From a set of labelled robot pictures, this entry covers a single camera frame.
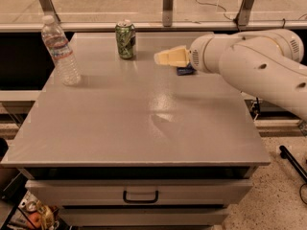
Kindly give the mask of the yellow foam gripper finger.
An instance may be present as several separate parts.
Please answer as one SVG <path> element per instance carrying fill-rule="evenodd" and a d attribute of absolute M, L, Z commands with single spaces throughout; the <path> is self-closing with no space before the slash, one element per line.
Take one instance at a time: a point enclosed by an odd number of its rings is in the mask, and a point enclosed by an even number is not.
<path fill-rule="evenodd" d="M 156 58 L 162 59 L 188 59 L 188 50 L 185 46 L 177 46 L 175 48 L 164 50 L 154 55 Z"/>
<path fill-rule="evenodd" d="M 173 67 L 187 67 L 187 65 L 189 64 L 188 61 L 178 61 L 178 60 L 175 60 L 175 61 L 170 61 L 170 60 L 166 60 L 166 59 L 158 59 L 158 58 L 155 58 L 154 59 L 154 62 L 157 64 L 157 65 L 164 65 L 164 66 L 173 66 Z"/>

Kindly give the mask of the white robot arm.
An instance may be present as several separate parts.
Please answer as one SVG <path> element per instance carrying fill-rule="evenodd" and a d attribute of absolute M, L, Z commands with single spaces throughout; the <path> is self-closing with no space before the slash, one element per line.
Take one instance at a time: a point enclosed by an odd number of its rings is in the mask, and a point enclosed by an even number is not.
<path fill-rule="evenodd" d="M 158 65 L 219 74 L 234 88 L 307 120 L 307 66 L 301 38 L 287 29 L 208 33 L 189 47 L 154 55 Z"/>

